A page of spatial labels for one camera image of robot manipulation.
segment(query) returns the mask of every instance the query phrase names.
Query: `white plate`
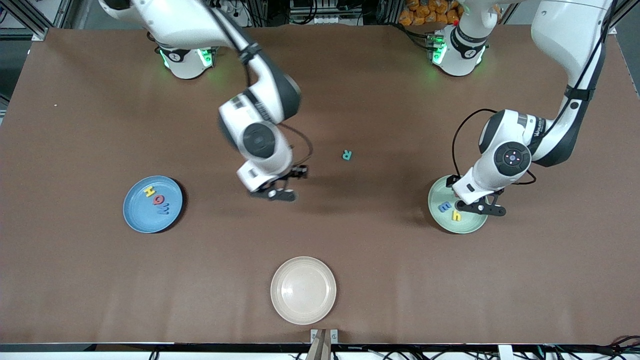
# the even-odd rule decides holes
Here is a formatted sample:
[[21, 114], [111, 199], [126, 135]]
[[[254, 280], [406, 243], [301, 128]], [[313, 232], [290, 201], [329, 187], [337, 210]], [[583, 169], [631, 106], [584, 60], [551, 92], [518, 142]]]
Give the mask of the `white plate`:
[[308, 256], [280, 265], [271, 280], [271, 302], [284, 320], [309, 325], [324, 318], [335, 302], [335, 278], [320, 260]]

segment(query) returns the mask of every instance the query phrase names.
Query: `green plate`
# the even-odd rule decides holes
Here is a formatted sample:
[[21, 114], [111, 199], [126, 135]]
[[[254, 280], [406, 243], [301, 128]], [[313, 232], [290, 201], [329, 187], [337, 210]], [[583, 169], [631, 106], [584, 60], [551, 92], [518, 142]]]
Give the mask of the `green plate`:
[[[456, 234], [473, 233], [484, 225], [488, 215], [478, 215], [456, 210], [456, 201], [458, 201], [459, 198], [454, 195], [453, 189], [447, 187], [448, 177], [449, 176], [444, 176], [438, 179], [429, 190], [429, 212], [433, 220], [436, 220], [438, 225], [447, 231]], [[442, 209], [446, 210], [444, 212], [440, 211], [440, 207], [446, 203], [449, 203], [450, 208], [447, 208], [445, 205]], [[453, 211], [460, 214], [460, 221], [454, 220]]]

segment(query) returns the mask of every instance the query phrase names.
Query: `black cable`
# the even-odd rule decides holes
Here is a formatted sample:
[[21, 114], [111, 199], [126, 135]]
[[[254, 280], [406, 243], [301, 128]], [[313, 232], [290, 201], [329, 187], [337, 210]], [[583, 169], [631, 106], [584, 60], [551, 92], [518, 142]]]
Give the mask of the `black cable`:
[[535, 183], [536, 181], [538, 181], [538, 178], [531, 172], [531, 170], [527, 170], [527, 174], [529, 176], [531, 176], [532, 180], [527, 181], [526, 183], [520, 183], [520, 182], [513, 183], [513, 185], [531, 185], [531, 184]]
[[531, 360], [531, 358], [529, 356], [527, 356], [527, 354], [521, 352], [522, 355], [518, 355], [516, 353], [513, 354], [513, 356], [515, 357], [519, 357], [520, 359], [525, 359], [525, 360]]
[[407, 357], [407, 356], [406, 356], [402, 351], [398, 351], [398, 350], [394, 350], [394, 351], [390, 351], [390, 352], [388, 352], [388, 353], [385, 355], [385, 357], [383, 357], [383, 358], [382, 358], [382, 360], [390, 360], [390, 359], [391, 359], [391, 358], [390, 358], [391, 354], [400, 354], [400, 355], [402, 355], [402, 357], [403, 357], [403, 358], [405, 358], [405, 360], [411, 360], [411, 359], [409, 359], [409, 357]]
[[371, 15], [372, 13], [375, 12], [375, 9], [369, 11], [368, 13], [363, 13], [362, 9], [360, 11], [360, 16], [358, 16], [358, 20], [356, 20], [356, 26], [358, 25], [358, 23], [360, 22], [360, 18], [362, 18], [363, 16], [367, 16], [367, 15]]
[[[626, 343], [629, 340], [636, 340], [636, 339], [640, 339], [640, 336], [639, 335], [626, 336], [626, 337], [624, 337], [624, 338], [622, 338], [622, 339], [620, 339], [618, 341], [615, 341], [614, 343], [611, 343], [609, 346], [612, 347], [612, 348], [613, 347], [621, 347], [620, 344]], [[636, 347], [636, 346], [637, 346], [637, 344], [629, 345], [629, 346], [627, 346], [627, 348]]]
[[451, 142], [451, 157], [453, 158], [453, 167], [456, 168], [456, 174], [458, 176], [460, 176], [460, 171], [458, 170], [458, 163], [456, 162], [456, 139], [458, 137], [458, 133], [460, 132], [460, 129], [462, 129], [462, 127], [465, 125], [465, 123], [469, 121], [469, 119], [471, 119], [475, 114], [481, 113], [482, 111], [488, 111], [494, 114], [497, 113], [497, 111], [493, 109], [476, 110], [472, 112], [471, 115], [467, 116], [467, 118], [460, 123], [460, 125], [458, 126], [458, 129], [456, 130], [456, 133], [453, 135], [453, 141]]
[[302, 140], [305, 141], [305, 143], [307, 143], [307, 148], [308, 148], [308, 153], [307, 155], [302, 158], [300, 161], [296, 161], [293, 166], [297, 167], [298, 165], [303, 164], [305, 161], [309, 160], [311, 158], [311, 156], [313, 156], [314, 154], [314, 144], [311, 142], [311, 140], [309, 140], [309, 138], [302, 133], [302, 131], [296, 129], [295, 127], [289, 126], [287, 124], [284, 124], [283, 122], [278, 124], [279, 126], [284, 127], [285, 129], [291, 131], [292, 133], [300, 136], [302, 138]]
[[569, 351], [569, 350], [565, 350], [563, 348], [561, 348], [559, 345], [555, 345], [558, 349], [560, 349], [560, 351], [564, 351], [567, 354], [569, 354], [569, 356], [576, 358], [576, 360], [583, 360], [583, 358], [579, 357], [578, 355], [574, 354], [573, 352]]
[[618, 17], [618, 20], [616, 20], [616, 22], [614, 22], [613, 24], [611, 24], [611, 28], [613, 28], [615, 25], [617, 25], [617, 23], [622, 20], [623, 17], [627, 16], [627, 14], [638, 4], [639, 1], [635, 1], [635, 0], [628, 0], [628, 1], [633, 1], [634, 4], [631, 5], [624, 14], [620, 15], [620, 17]]
[[266, 24], [267, 20], [263, 19], [262, 17], [260, 17], [260, 15], [258, 14], [254, 14], [253, 12], [249, 11], [249, 7], [247, 7], [247, 5], [244, 3], [244, 1], [240, 1], [242, 3], [242, 6], [244, 6], [244, 9], [246, 10], [246, 13], [249, 17], [251, 17], [251, 21], [253, 22], [253, 27], [256, 28], [256, 24]]
[[[598, 48], [599, 47], [602, 48], [601, 45], [604, 45], [606, 43], [606, 41], [607, 41], [607, 34], [609, 32], [609, 29], [611, 28], [610, 25], [611, 25], [611, 21], [613, 20], [613, 13], [614, 13], [614, 10], [615, 10], [617, 4], [618, 4], [618, 0], [613, 0], [613, 3], [611, 4], [611, 7], [609, 9], [609, 18], [607, 19], [605, 24], [602, 24], [602, 30], [601, 30], [601, 33], [600, 33], [600, 38], [598, 39], [598, 43], [593, 48], [593, 50], [591, 51], [591, 55], [589, 56], [589, 60], [587, 61], [587, 64], [584, 66], [584, 69], [582, 70], [582, 73], [578, 77], [578, 81], [575, 82], [575, 86], [576, 87], [580, 86], [580, 83], [582, 82], [582, 78], [584, 78], [584, 75], [587, 73], [587, 70], [591, 66], [591, 62], [593, 61], [593, 58], [596, 56], [596, 52], [598, 51]], [[556, 124], [558, 123], [558, 120], [562, 117], [562, 115], [564, 114], [564, 111], [566, 110], [567, 106], [569, 106], [570, 102], [571, 102], [571, 99], [567, 99], [567, 101], [565, 102], [564, 106], [562, 107], [562, 109], [558, 113], [558, 116], [556, 116], [556, 118], [554, 119], [553, 123], [551, 123], [551, 126], [549, 126], [549, 128], [545, 131], [543, 136], [540, 137], [540, 139], [543, 139], [547, 134], [549, 134], [551, 132], [551, 129], [553, 129], [554, 126], [556, 126]]]
[[309, 15], [306, 16], [306, 19], [303, 22], [297, 22], [295, 20], [293, 20], [292, 18], [289, 17], [289, 21], [291, 21], [294, 24], [297, 25], [306, 25], [309, 22], [311, 22], [317, 15], [318, 13], [318, 2], [317, 0], [313, 0], [313, 3], [311, 3], [311, 0], [309, 0], [310, 4], [309, 4]]
[[154, 349], [151, 351], [151, 354], [149, 355], [149, 360], [158, 360], [160, 358], [160, 350], [163, 349], [164, 347], [161, 346], [154, 347]]
[[434, 50], [434, 49], [437, 49], [434, 46], [424, 46], [420, 42], [418, 42], [416, 39], [414, 39], [414, 37], [421, 38], [421, 39], [426, 39], [427, 35], [418, 34], [418, 33], [414, 33], [412, 31], [409, 31], [402, 24], [397, 24], [395, 22], [384, 22], [381, 25], [390, 25], [390, 26], [393, 26], [394, 28], [402, 31], [409, 38], [409, 40], [411, 40], [411, 42], [413, 42], [414, 45], [416, 45], [417, 47], [419, 47], [419, 48], [421, 48], [423, 50]]
[[246, 87], [251, 86], [251, 72], [249, 72], [249, 66], [244, 66], [244, 76], [246, 77]]

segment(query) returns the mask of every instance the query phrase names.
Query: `blue plate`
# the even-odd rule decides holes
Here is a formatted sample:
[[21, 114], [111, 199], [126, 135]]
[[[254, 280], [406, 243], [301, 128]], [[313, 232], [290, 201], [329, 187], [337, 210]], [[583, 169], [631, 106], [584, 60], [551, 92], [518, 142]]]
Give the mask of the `blue plate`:
[[182, 211], [182, 190], [166, 176], [150, 176], [138, 181], [122, 205], [124, 220], [141, 233], [157, 233], [171, 226]]

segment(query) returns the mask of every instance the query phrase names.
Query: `plate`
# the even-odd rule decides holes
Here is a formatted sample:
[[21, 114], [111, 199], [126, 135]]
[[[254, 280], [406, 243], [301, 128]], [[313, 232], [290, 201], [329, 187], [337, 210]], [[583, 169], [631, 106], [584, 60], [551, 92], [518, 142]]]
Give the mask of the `plate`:
[[178, 219], [183, 206], [182, 189], [166, 176], [150, 176], [138, 181], [122, 205], [124, 220], [140, 233], [157, 233]]
[[452, 188], [447, 187], [447, 178], [444, 176], [438, 179], [429, 190], [429, 212], [438, 225], [445, 230], [456, 234], [468, 234], [480, 229], [488, 215], [467, 213], [456, 210], [456, 201], [460, 200], [455, 196]]
[[278, 268], [271, 281], [271, 302], [284, 320], [310, 325], [333, 307], [337, 287], [331, 270], [320, 260], [300, 256]]

